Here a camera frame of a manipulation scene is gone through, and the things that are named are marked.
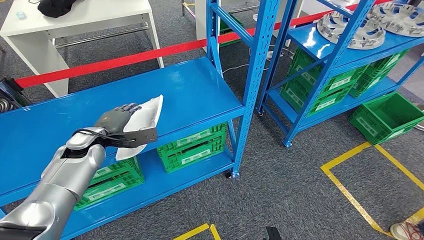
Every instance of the green crate label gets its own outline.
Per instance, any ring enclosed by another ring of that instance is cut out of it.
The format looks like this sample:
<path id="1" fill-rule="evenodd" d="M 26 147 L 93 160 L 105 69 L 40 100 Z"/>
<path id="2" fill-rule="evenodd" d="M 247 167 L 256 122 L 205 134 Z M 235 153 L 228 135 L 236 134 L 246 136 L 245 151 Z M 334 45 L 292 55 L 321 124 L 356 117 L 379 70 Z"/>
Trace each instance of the green crate label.
<path id="1" fill-rule="evenodd" d="M 332 90 L 332 89 L 335 89 L 335 88 L 337 88 L 337 87 L 340 87 L 341 85 L 347 84 L 348 82 L 350 82 L 350 81 L 351 81 L 351 78 L 352 78 L 352 76 L 350 76 L 350 77 L 346 77 L 346 78 L 345 78 L 345 79 L 343 79 L 343 80 L 340 80 L 340 81 L 338 81 L 338 82 L 333 83 L 333 84 L 330 86 L 330 89 L 329 89 L 329 90 Z"/>
<path id="2" fill-rule="evenodd" d="M 110 194 L 112 194 L 112 193 L 114 193 L 114 192 L 117 192 L 117 191 L 119 191 L 119 190 L 121 190 L 121 189 L 123 189 L 123 188 L 125 188 L 125 187 L 126 187 L 126 186 L 125 186 L 125 184 L 120 183 L 120 184 L 118 184 L 118 185 L 116 185 L 116 186 L 110 187 L 110 188 L 108 188 L 108 189 L 106 189 L 106 190 L 103 190 L 103 191 L 101 191 L 101 192 L 95 193 L 95 194 L 93 194 L 93 195 L 91 195 L 91 196 L 87 196 L 87 198 L 88 198 L 90 201 L 94 201 L 94 200 L 97 200 L 97 199 L 101 199 L 101 198 L 103 198 L 103 197 L 105 197 L 105 196 L 108 196 L 108 195 L 110 195 Z"/>
<path id="3" fill-rule="evenodd" d="M 376 83 L 378 83 L 380 81 L 381 78 L 382 77 L 378 77 L 378 78 L 374 79 L 374 81 L 372 81 L 371 84 L 366 89 L 369 89 L 372 86 L 374 86 Z"/>
<path id="4" fill-rule="evenodd" d="M 324 103 L 322 103 L 322 104 L 318 105 L 318 106 L 316 107 L 315 112 L 316 112 L 316 111 L 318 111 L 318 110 L 320 110 L 320 109 L 323 109 L 323 108 L 325 108 L 325 107 L 328 107 L 328 106 L 330 106 L 331 104 L 333 104 L 333 103 L 335 103 L 335 102 L 336 102 L 336 98 L 333 98 L 333 99 L 331 99 L 330 101 L 326 101 L 326 102 L 324 102 Z"/>
<path id="5" fill-rule="evenodd" d="M 394 56 L 387 64 L 386 64 L 386 66 L 390 66 L 390 64 L 393 64 L 393 63 L 395 63 L 398 59 L 399 59 L 399 57 L 401 56 L 401 54 L 400 53 L 398 53 L 396 56 Z"/>
<path id="6" fill-rule="evenodd" d="M 369 124 L 368 124 L 368 122 L 366 122 L 361 116 L 360 117 L 358 117 L 357 119 L 356 119 L 357 121 L 358 121 L 358 123 L 359 124 L 361 124 L 362 125 L 362 127 L 364 127 L 368 132 L 369 132 L 369 134 L 371 134 L 373 137 L 375 137 L 377 134 L 378 134 L 378 132 L 376 131 L 376 130 L 374 130 L 374 128 L 372 127 L 372 126 L 370 126 Z"/>
<path id="7" fill-rule="evenodd" d="M 403 134 L 404 132 L 405 132 L 405 128 L 402 129 L 402 130 L 399 130 L 399 131 L 396 131 L 396 132 L 392 133 L 390 136 L 388 136 L 387 139 L 389 140 L 391 138 L 394 138 L 396 136 L 399 136 L 399 135 Z"/>
<path id="8" fill-rule="evenodd" d="M 181 146 L 181 145 L 184 145 L 184 144 L 193 142 L 193 141 L 195 141 L 197 139 L 204 138 L 204 137 L 209 136 L 211 134 L 212 134 L 211 133 L 211 130 L 210 129 L 206 129 L 206 130 L 201 131 L 199 133 L 196 133 L 196 134 L 193 134 L 191 136 L 185 137 L 183 139 L 177 140 L 176 141 L 176 146 L 178 147 L 178 146 Z"/>
<path id="9" fill-rule="evenodd" d="M 93 178 L 97 178 L 97 177 L 99 177 L 99 176 L 101 176 L 101 175 L 103 175 L 103 174 L 107 174 L 107 173 L 109 173 L 109 172 L 112 172 L 112 170 L 111 170 L 109 167 L 105 166 L 105 167 L 100 168 L 99 170 L 97 170 L 97 171 L 95 172 L 95 174 L 94 174 L 94 177 L 93 177 Z"/>
<path id="10" fill-rule="evenodd" d="M 301 67 L 301 66 L 297 66 L 296 67 L 296 71 L 298 71 L 299 72 L 299 70 L 302 70 L 303 69 L 303 67 Z M 301 76 L 306 80 L 306 81 L 308 81 L 312 86 L 313 85 L 315 85 L 315 82 L 317 81 L 315 78 L 313 78 L 307 71 L 306 72 L 304 72 L 304 73 L 302 73 L 301 74 Z"/>
<path id="11" fill-rule="evenodd" d="M 193 156 L 189 156 L 189 157 L 183 158 L 183 159 L 181 160 L 181 163 L 182 163 L 183 165 L 184 165 L 184 164 L 188 164 L 188 163 L 190 163 L 190 162 L 193 162 L 193 161 L 194 161 L 194 160 L 196 160 L 196 159 L 206 157 L 206 156 L 208 156 L 209 154 L 211 154 L 211 150 L 210 150 L 210 149 L 206 149 L 206 150 L 204 150 L 204 151 L 202 151 L 202 152 L 199 152 L 199 153 L 197 153 L 197 154 L 194 154 Z"/>
<path id="12" fill-rule="evenodd" d="M 287 88 L 285 92 L 290 96 L 291 99 L 293 99 L 297 104 L 303 107 L 304 102 L 300 98 L 298 98 L 298 96 L 290 88 Z"/>

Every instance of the white sneaker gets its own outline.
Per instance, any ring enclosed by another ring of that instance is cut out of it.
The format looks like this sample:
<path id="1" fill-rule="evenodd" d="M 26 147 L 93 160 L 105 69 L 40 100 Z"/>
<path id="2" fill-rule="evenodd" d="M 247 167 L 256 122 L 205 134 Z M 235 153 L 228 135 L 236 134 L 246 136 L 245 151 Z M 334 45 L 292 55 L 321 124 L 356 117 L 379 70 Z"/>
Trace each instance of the white sneaker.
<path id="1" fill-rule="evenodd" d="M 418 226 L 409 222 L 393 224 L 390 227 L 390 233 L 397 240 L 424 240 Z"/>

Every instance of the yellow floor tape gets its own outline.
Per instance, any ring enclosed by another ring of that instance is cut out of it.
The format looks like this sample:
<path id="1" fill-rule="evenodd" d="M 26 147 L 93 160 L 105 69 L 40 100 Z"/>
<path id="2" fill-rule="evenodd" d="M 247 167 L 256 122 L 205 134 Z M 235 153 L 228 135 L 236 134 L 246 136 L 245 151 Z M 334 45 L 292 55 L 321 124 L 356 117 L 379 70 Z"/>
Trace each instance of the yellow floor tape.
<path id="1" fill-rule="evenodd" d="M 221 240 L 221 237 L 218 234 L 218 231 L 217 231 L 217 228 L 215 227 L 215 225 L 211 224 L 210 227 L 209 227 L 209 225 L 207 223 L 205 223 L 201 226 L 198 226 L 195 229 L 190 230 L 189 232 L 186 232 L 183 235 L 174 238 L 173 240 L 187 240 L 187 239 L 193 237 L 194 235 L 197 235 L 197 234 L 205 231 L 206 229 L 210 229 L 210 232 L 212 233 L 214 240 Z"/>
<path id="2" fill-rule="evenodd" d="M 327 162 L 326 164 L 321 166 L 321 170 L 330 178 L 330 180 L 336 185 L 336 187 L 340 190 L 340 192 L 349 200 L 349 202 L 358 210 L 358 212 L 362 215 L 362 217 L 369 223 L 369 225 L 379 231 L 382 234 L 385 234 L 389 237 L 392 237 L 390 232 L 384 231 L 376 221 L 365 211 L 365 209 L 359 204 L 359 202 L 352 196 L 352 194 L 343 186 L 343 184 L 333 175 L 330 171 L 331 168 L 341 164 L 347 159 L 353 157 L 354 155 L 362 152 L 363 150 L 371 147 L 372 145 L 369 142 L 365 142 L 352 150 L 343 153 L 342 155 L 336 157 L 335 159 Z M 397 161 L 393 156 L 391 156 L 384 148 L 380 145 L 375 145 L 375 148 L 380 151 L 387 159 L 389 159 L 399 170 L 401 170 L 408 178 L 410 178 L 415 184 L 417 184 L 424 191 L 424 184 L 413 175 L 406 167 L 404 167 L 399 161 Z M 419 221 L 424 219 L 424 207 L 416 212 L 414 215 L 406 219 L 406 222 L 410 222 L 413 224 L 417 224 Z"/>

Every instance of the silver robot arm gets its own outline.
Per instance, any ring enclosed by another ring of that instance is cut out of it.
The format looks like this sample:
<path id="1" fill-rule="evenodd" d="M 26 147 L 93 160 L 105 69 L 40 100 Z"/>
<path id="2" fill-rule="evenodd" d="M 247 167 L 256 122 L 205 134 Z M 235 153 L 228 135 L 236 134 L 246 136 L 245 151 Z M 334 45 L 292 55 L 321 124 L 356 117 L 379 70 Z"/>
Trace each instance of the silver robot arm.
<path id="1" fill-rule="evenodd" d="M 140 109 L 105 112 L 95 127 L 78 129 L 61 146 L 25 201 L 0 220 L 0 240 L 59 240 L 74 209 L 105 160 L 108 146 L 135 148 L 157 140 L 156 128 L 122 132 Z"/>

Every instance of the black cloth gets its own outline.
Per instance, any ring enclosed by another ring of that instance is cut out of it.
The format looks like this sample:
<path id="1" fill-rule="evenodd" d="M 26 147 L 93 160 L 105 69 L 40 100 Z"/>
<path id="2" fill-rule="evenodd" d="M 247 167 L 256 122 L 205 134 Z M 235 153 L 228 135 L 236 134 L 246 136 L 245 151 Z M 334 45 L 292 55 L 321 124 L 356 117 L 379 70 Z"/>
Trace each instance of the black cloth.
<path id="1" fill-rule="evenodd" d="M 71 10 L 76 0 L 41 0 L 38 10 L 47 17 L 58 18 Z"/>

